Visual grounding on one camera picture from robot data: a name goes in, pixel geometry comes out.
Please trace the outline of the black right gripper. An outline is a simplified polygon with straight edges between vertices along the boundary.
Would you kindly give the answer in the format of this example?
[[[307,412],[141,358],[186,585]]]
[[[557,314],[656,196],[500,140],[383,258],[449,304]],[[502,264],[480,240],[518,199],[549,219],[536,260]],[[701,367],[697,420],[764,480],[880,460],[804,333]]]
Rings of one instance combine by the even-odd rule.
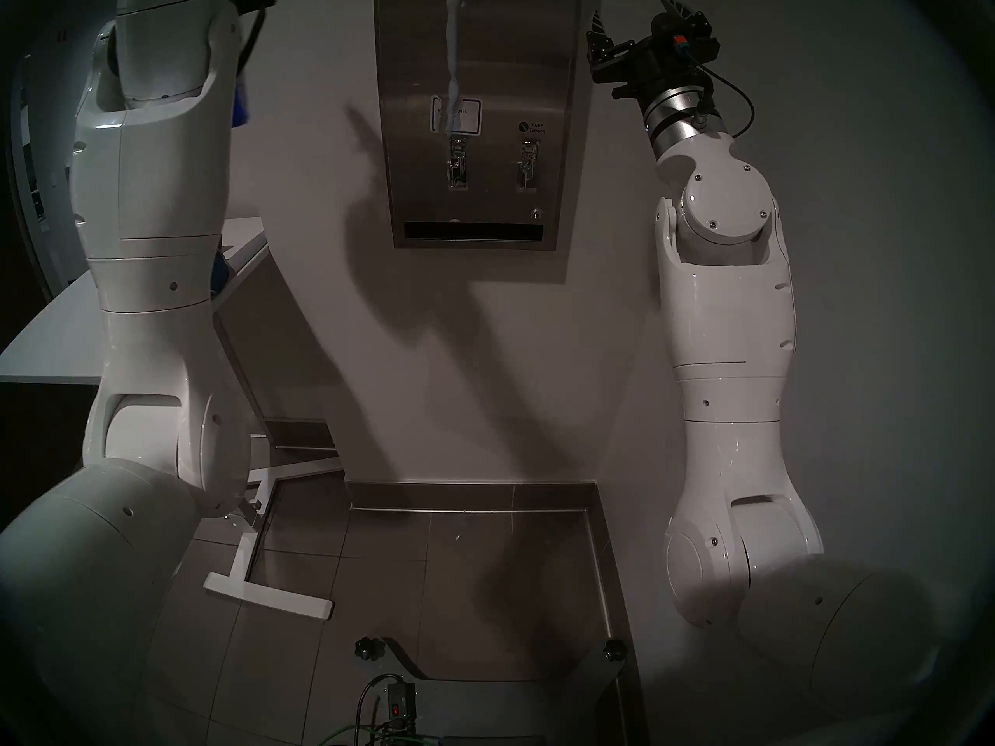
[[[695,11],[679,0],[660,2],[671,20],[707,21],[702,11]],[[592,80],[596,85],[613,85],[611,95],[614,99],[633,98],[639,105],[647,106],[663,92],[700,86],[700,73],[688,56],[690,44],[682,34],[650,36],[639,42],[628,40],[616,44],[608,37],[596,9],[586,42]]]

